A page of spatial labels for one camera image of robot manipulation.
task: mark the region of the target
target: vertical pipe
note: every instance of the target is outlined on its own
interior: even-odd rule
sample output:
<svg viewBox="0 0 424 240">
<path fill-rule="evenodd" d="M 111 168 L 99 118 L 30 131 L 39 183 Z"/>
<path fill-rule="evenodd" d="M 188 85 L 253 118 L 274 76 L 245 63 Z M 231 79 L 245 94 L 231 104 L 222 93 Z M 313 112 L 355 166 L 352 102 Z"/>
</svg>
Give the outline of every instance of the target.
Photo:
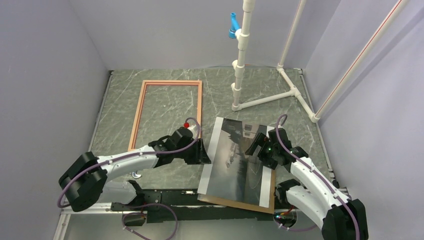
<svg viewBox="0 0 424 240">
<path fill-rule="evenodd" d="M 353 63 L 350 65 L 349 69 L 346 71 L 346 73 L 343 75 L 341 80 L 335 86 L 333 91 L 327 97 L 324 104 L 315 113 L 314 118 L 317 121 L 320 119 L 320 117 L 323 115 L 323 113 L 326 111 L 326 109 L 330 106 L 330 104 L 334 101 L 335 97 L 337 97 L 340 94 L 340 89 L 342 89 L 343 86 L 348 82 L 352 73 L 355 72 L 355 70 L 358 68 L 358 66 L 361 64 L 361 62 L 364 60 L 364 58 L 370 53 L 370 51 L 373 49 L 375 44 L 384 35 L 386 30 L 392 24 L 393 20 L 396 19 L 396 17 L 399 15 L 399 13 L 402 11 L 402 9 L 406 6 L 407 3 L 408 3 L 408 0 L 398 0 L 397 1 L 397 3 L 394 5 L 394 7 L 391 9 L 391 11 L 388 13 L 388 15 L 383 20 L 383 22 L 380 24 L 380 26 L 374 32 L 372 37 L 368 40 L 368 43 L 363 47 L 362 51 L 360 51 L 360 53 L 356 57 L 355 61 L 353 61 Z"/>
<path fill-rule="evenodd" d="M 241 25 L 241 33 L 238 37 L 238 59 L 237 65 L 235 66 L 235 83 L 233 88 L 234 101 L 232 103 L 232 109 L 239 110 L 239 98 L 242 90 L 243 74 L 245 72 L 245 57 L 246 48 L 249 43 L 252 11 L 255 8 L 256 0 L 244 0 L 243 1 L 243 23 Z"/>
<path fill-rule="evenodd" d="M 281 59 L 279 60 L 278 67 L 282 68 L 286 60 L 287 53 L 289 52 L 290 45 L 292 44 L 293 37 L 295 36 L 296 28 L 298 27 L 299 20 L 301 19 L 306 0 L 300 0 L 297 6 L 296 15 L 294 16 L 293 23 L 291 24 L 290 32 L 288 33 L 287 41 L 285 42 L 284 50 L 282 51 Z"/>
</svg>

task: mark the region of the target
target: gray floor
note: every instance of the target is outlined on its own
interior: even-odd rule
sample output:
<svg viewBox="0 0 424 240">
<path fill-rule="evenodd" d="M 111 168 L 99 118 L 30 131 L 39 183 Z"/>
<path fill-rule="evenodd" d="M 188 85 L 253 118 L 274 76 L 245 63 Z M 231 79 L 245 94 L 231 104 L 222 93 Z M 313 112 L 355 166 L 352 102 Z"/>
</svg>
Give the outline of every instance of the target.
<svg viewBox="0 0 424 240">
<path fill-rule="evenodd" d="M 304 98 L 305 88 L 297 70 L 287 69 L 287 75 Z M 202 80 L 202 138 L 208 148 L 215 117 L 274 126 L 278 116 L 288 114 L 284 125 L 293 146 L 309 153 L 317 168 L 329 178 L 329 170 L 317 127 L 294 97 L 287 97 L 234 112 L 231 110 L 234 81 L 231 67 L 205 69 L 145 69 L 117 70 L 112 73 L 110 87 L 101 112 L 92 151 L 95 155 L 126 152 L 143 80 Z M 240 101 L 252 101 L 290 90 L 275 68 L 246 68 Z M 195 117 L 197 91 L 193 87 L 149 87 L 140 121 L 136 147 L 172 133 L 186 117 Z M 183 160 L 154 169 L 139 171 L 137 182 L 142 188 L 197 188 L 202 166 L 186 165 Z M 283 167 L 276 170 L 276 183 L 293 178 Z M 133 179 L 130 174 L 116 178 L 122 182 Z"/>
</svg>

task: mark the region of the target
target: orange wooden frame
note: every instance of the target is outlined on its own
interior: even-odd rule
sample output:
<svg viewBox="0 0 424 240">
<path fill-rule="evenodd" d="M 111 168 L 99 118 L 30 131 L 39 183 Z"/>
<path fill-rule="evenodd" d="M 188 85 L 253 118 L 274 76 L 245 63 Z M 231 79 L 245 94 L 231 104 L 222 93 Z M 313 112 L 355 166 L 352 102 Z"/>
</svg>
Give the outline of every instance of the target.
<svg viewBox="0 0 424 240">
<path fill-rule="evenodd" d="M 128 151 L 136 149 L 137 133 L 142 117 L 143 103 L 148 86 L 197 86 L 197 116 L 199 124 L 202 123 L 202 81 L 201 80 L 144 80 L 141 85 L 140 97 L 138 98 L 135 111 L 134 123 L 132 124 L 131 137 L 129 138 Z"/>
</svg>

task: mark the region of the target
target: marble tabletop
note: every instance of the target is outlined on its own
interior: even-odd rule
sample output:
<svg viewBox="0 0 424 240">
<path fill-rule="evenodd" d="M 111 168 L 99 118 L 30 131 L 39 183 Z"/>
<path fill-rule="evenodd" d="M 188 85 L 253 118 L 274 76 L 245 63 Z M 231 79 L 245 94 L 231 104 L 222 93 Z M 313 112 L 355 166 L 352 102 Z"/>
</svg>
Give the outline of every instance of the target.
<svg viewBox="0 0 424 240">
<path fill-rule="evenodd" d="M 287 75 L 306 98 L 305 88 L 297 69 L 287 69 Z M 288 114 L 284 125 L 293 146 L 301 146 L 317 168 L 329 178 L 329 169 L 320 142 L 317 127 L 312 123 L 295 97 L 287 97 L 261 105 L 232 111 L 234 81 L 231 67 L 204 69 L 144 69 L 115 70 L 106 94 L 104 107 L 95 133 L 91 150 L 97 156 L 126 152 L 130 142 L 136 108 L 143 80 L 201 80 L 202 138 L 209 146 L 216 117 L 248 121 L 274 126 L 282 113 Z M 248 102 L 290 90 L 276 71 L 270 67 L 247 67 L 244 72 L 240 102 Z M 140 120 L 136 147 L 171 134 L 187 117 L 195 117 L 197 111 L 197 87 L 149 86 Z M 203 166 L 186 165 L 182 159 L 158 168 L 138 171 L 142 175 L 136 181 L 144 189 L 196 189 Z M 284 167 L 276 169 L 276 184 L 293 176 Z M 114 181 L 133 179 L 130 174 Z"/>
</svg>

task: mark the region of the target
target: blue nozzle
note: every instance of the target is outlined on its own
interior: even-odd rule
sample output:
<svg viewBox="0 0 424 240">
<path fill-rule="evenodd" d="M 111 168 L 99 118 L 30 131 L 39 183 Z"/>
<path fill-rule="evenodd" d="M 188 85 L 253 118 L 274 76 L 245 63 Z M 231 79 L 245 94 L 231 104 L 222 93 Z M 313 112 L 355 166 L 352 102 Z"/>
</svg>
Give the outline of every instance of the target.
<svg viewBox="0 0 424 240">
<path fill-rule="evenodd" d="M 231 13 L 231 27 L 229 28 L 229 33 L 228 33 L 228 37 L 231 39 L 235 39 L 236 38 L 236 31 L 240 29 L 239 23 L 237 22 L 236 19 L 236 13 L 232 12 Z"/>
</svg>

